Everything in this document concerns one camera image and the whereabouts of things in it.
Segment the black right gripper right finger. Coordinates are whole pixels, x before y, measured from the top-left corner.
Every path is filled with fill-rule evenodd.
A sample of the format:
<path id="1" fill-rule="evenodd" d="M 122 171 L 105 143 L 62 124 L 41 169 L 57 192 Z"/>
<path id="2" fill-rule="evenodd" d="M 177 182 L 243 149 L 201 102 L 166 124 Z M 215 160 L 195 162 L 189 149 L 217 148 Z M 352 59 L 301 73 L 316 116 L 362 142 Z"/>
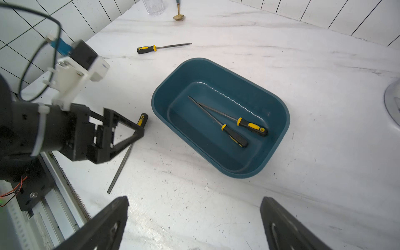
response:
<path id="1" fill-rule="evenodd" d="M 275 199 L 264 197 L 260 214 L 271 250 L 330 249 Z"/>

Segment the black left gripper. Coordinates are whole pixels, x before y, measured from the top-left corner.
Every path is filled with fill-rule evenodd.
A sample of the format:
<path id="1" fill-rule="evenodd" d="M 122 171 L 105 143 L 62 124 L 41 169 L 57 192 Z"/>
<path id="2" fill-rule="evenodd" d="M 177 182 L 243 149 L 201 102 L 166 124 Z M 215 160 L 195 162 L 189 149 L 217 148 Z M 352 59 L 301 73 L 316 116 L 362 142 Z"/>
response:
<path id="1" fill-rule="evenodd" d="M 93 144 L 93 162 L 108 162 L 144 136 L 144 113 L 133 122 L 105 108 L 103 115 L 93 113 L 93 118 L 102 122 L 95 129 L 90 122 L 91 110 L 85 105 L 72 104 L 69 111 L 56 105 L 48 108 L 46 150 L 59 151 L 71 161 L 87 160 L 88 147 Z"/>

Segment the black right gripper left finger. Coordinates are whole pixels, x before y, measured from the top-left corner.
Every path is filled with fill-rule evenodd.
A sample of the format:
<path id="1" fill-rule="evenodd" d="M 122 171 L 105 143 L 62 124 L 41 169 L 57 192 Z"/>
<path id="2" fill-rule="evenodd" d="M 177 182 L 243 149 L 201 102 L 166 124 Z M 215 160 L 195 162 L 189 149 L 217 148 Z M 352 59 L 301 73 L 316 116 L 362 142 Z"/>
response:
<path id="1" fill-rule="evenodd" d="M 114 199 L 57 250 L 118 250 L 128 219 L 126 196 Z"/>

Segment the file tool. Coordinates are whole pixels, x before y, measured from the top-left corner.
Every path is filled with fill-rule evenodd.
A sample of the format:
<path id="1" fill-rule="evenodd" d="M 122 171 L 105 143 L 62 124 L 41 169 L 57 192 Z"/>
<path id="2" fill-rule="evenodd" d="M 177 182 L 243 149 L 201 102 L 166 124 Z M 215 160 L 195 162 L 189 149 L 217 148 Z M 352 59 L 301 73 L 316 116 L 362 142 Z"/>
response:
<path id="1" fill-rule="evenodd" d="M 200 105 L 197 101 L 195 101 L 192 97 L 188 96 L 188 98 L 196 104 L 203 112 L 205 112 L 209 117 L 211 117 L 217 124 L 221 126 L 221 130 L 224 131 L 226 134 L 229 135 L 229 137 L 240 147 L 242 148 L 247 148 L 249 145 L 249 142 L 245 137 L 243 137 L 241 134 L 227 126 L 227 124 L 221 123 L 216 117 L 214 117 L 209 111 L 207 111 L 202 105 Z"/>
<path id="2" fill-rule="evenodd" d="M 156 52 L 160 49 L 168 49 L 168 48 L 173 48 L 173 47 L 181 47 L 181 46 L 188 46 L 191 45 L 192 43 L 182 43 L 182 44 L 173 44 L 173 45 L 167 45 L 167 46 L 156 46 L 156 45 L 152 45 L 152 46 L 143 46 L 143 47 L 139 47 L 136 49 L 136 52 L 141 55 L 141 54 L 147 54 L 150 52 Z"/>
<path id="3" fill-rule="evenodd" d="M 230 115 L 228 115 L 228 114 L 225 114 L 225 113 L 223 113 L 223 112 L 221 112 L 221 111 L 219 111 L 219 110 L 217 110 L 217 109 L 215 109 L 215 108 L 209 107 L 209 106 L 207 106 L 207 105 L 205 105 L 205 104 L 200 103 L 200 105 L 201 105 L 203 108 L 206 108 L 206 109 L 208 109 L 208 110 L 214 111 L 214 112 L 216 112 L 216 113 L 218 113 L 218 114 L 220 114 L 220 115 L 223 115 L 223 116 L 225 116 L 225 117 L 227 117 L 227 118 L 229 118 L 229 119 L 231 119 L 231 120 L 236 121 L 236 125 L 237 125 L 238 127 L 246 128 L 246 129 L 248 129 L 249 131 L 254 132 L 254 133 L 256 133 L 256 134 L 258 134 L 258 135 L 260 135 L 260 136 L 267 136 L 267 135 L 268 135 L 268 129 L 266 129 L 266 128 L 263 127 L 263 126 L 260 126 L 260 125 L 258 125 L 258 124 L 249 122 L 249 121 L 245 120 L 245 119 L 242 118 L 242 117 L 240 117 L 240 118 L 234 118 L 234 117 L 232 117 L 232 116 L 230 116 Z"/>
<path id="4" fill-rule="evenodd" d="M 140 119 L 139 119 L 139 121 L 138 121 L 138 125 L 139 125 L 140 127 L 143 127 L 143 128 L 144 128 L 145 125 L 146 125 L 146 123 L 147 123 L 147 121 L 148 121 L 148 118 L 149 118 L 148 114 L 142 113 L 141 116 L 140 116 Z M 119 165 L 119 168 L 118 168 L 118 170 L 117 170 L 117 172 L 116 172 L 116 174 L 115 174 L 113 180 L 112 180 L 111 183 L 110 183 L 110 186 L 109 186 L 109 188 L 108 188 L 108 190 L 107 190 L 107 194 L 111 194 L 111 192 L 112 192 L 112 190 L 113 190 L 113 188 L 114 188 L 114 186 L 115 186 L 115 184 L 116 184 L 116 182 L 117 182 L 117 180 L 118 180 L 118 178 L 119 178 L 119 176 L 120 176 L 120 174 L 121 174 L 121 172 L 122 172 L 122 170 L 123 170 L 123 168 L 124 168 L 124 166 L 125 166 L 125 164 L 126 164 L 126 162 L 127 162 L 127 160 L 128 160 L 128 158 L 129 158 L 129 156 L 130 156 L 130 153 L 131 153 L 132 148 L 133 148 L 133 144 L 131 144 L 131 145 L 128 147 L 128 149 L 127 149 L 127 151 L 126 151 L 126 153 L 125 153 L 125 155 L 124 155 L 124 158 L 123 158 L 123 160 L 121 161 L 121 164 Z"/>

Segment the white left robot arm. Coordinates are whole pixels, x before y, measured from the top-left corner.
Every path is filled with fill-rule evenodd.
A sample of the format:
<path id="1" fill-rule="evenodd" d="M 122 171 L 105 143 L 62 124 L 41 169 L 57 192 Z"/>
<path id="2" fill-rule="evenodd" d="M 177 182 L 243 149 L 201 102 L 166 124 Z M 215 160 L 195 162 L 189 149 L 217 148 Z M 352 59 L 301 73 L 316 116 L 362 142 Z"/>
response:
<path id="1" fill-rule="evenodd" d="M 99 115 L 81 104 L 18 102 L 1 78 L 1 179 L 19 181 L 41 152 L 59 151 L 71 161 L 102 164 L 144 136 L 148 115 L 137 123 L 105 108 Z"/>

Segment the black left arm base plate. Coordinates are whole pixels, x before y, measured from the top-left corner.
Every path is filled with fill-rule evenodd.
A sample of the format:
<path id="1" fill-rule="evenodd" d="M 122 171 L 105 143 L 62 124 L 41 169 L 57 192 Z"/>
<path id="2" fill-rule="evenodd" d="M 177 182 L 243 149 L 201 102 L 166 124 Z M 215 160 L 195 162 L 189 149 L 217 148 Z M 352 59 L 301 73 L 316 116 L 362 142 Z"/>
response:
<path id="1" fill-rule="evenodd" d="M 21 211 L 32 210 L 54 187 L 55 181 L 41 156 L 36 159 L 18 160 L 12 170 L 12 186 L 25 178 L 22 190 L 16 196 Z"/>

